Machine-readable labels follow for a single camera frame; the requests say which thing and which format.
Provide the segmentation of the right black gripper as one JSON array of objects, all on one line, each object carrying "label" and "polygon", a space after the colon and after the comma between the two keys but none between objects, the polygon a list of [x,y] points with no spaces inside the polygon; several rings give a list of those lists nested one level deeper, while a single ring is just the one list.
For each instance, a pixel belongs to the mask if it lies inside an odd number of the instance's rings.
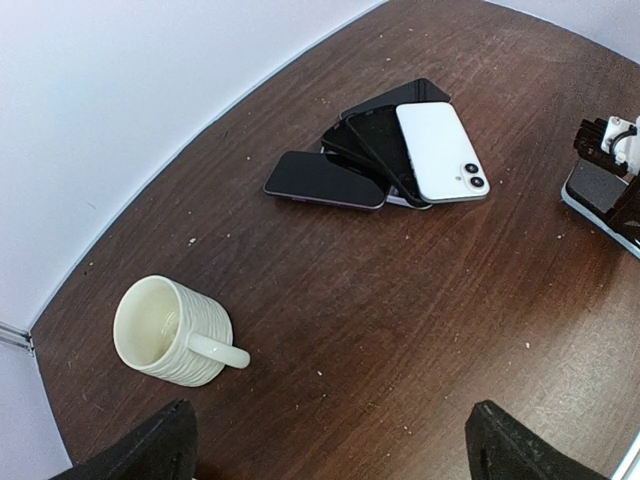
[{"label": "right black gripper", "polygon": [[604,214],[604,223],[621,245],[639,244],[639,176],[630,182],[606,172],[607,191],[617,194]]}]

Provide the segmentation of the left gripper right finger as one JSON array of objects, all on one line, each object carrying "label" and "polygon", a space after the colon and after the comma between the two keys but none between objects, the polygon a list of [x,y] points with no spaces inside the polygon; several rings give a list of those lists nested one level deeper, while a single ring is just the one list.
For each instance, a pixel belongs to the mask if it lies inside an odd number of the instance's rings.
[{"label": "left gripper right finger", "polygon": [[603,477],[552,447],[491,400],[473,406],[465,439],[473,480]]}]

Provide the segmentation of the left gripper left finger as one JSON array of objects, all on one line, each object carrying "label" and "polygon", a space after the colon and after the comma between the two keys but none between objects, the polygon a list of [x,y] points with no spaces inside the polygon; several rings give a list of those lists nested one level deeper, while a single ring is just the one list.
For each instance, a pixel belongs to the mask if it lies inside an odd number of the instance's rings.
[{"label": "left gripper left finger", "polygon": [[193,479],[198,429],[187,399],[174,400],[111,447],[58,479]]}]

